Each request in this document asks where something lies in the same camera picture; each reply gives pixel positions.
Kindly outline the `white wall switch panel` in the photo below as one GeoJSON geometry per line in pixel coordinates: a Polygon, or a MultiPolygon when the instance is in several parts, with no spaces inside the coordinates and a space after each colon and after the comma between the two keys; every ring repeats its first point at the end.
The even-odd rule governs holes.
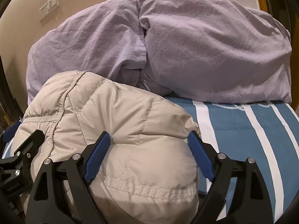
{"type": "Polygon", "coordinates": [[[40,11],[40,21],[45,19],[50,13],[60,6],[60,0],[48,0],[39,9],[40,11]]]}

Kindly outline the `lavender pillow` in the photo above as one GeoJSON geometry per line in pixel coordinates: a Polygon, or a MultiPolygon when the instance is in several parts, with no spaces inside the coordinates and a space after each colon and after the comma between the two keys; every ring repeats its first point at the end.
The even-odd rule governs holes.
{"type": "Polygon", "coordinates": [[[291,102],[289,31],[235,0],[139,0],[143,87],[211,103],[291,102]]]}
{"type": "Polygon", "coordinates": [[[90,71],[117,83],[140,85],[147,63],[136,0],[108,0],[67,18],[29,50],[27,102],[60,72],[90,71]]]}

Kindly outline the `lavender pillow right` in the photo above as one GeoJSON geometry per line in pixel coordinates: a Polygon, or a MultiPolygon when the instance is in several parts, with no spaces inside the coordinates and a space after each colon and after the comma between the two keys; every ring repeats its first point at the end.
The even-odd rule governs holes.
{"type": "Polygon", "coordinates": [[[211,103],[291,102],[289,31],[235,0],[139,0],[143,87],[211,103]]]}

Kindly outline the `lavender pillow left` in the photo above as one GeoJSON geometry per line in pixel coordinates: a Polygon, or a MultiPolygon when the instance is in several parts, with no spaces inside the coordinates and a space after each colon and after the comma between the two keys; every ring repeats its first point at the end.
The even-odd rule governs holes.
{"type": "Polygon", "coordinates": [[[147,63],[136,0],[108,0],[67,18],[29,50],[27,102],[60,72],[90,71],[117,83],[140,85],[147,63]]]}

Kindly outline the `beige puffer jacket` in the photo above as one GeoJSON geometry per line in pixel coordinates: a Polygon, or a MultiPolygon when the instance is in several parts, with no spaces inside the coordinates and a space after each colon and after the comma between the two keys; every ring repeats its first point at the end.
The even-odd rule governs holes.
{"type": "Polygon", "coordinates": [[[11,152],[35,131],[45,142],[31,174],[47,158],[69,159],[103,131],[108,149],[91,183],[109,223],[190,223],[199,203],[198,168],[187,144],[198,124],[180,106],[92,72],[52,76],[27,108],[11,152]]]}

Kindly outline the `blue white striped bedsheet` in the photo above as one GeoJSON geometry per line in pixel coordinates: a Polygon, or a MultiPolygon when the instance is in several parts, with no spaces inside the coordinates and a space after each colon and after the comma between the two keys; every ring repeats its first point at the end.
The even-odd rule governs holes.
{"type": "Polygon", "coordinates": [[[298,117],[284,102],[227,105],[121,93],[69,97],[65,110],[51,105],[42,113],[41,108],[40,102],[34,102],[26,115],[35,123],[45,120],[74,127],[87,143],[103,130],[112,135],[115,145],[110,151],[119,158],[107,157],[100,173],[113,191],[145,190],[144,183],[133,184],[126,173],[153,156],[157,142],[149,139],[150,132],[162,143],[184,137],[190,130],[198,131],[205,142],[233,159],[256,160],[275,220],[286,213],[298,191],[298,117]]]}

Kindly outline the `wooden framed dark doorway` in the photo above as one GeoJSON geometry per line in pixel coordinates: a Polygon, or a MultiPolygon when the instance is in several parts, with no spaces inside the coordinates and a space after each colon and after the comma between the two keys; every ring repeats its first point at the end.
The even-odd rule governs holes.
{"type": "Polygon", "coordinates": [[[292,32],[298,18],[298,0],[258,0],[261,10],[268,12],[292,32]]]}

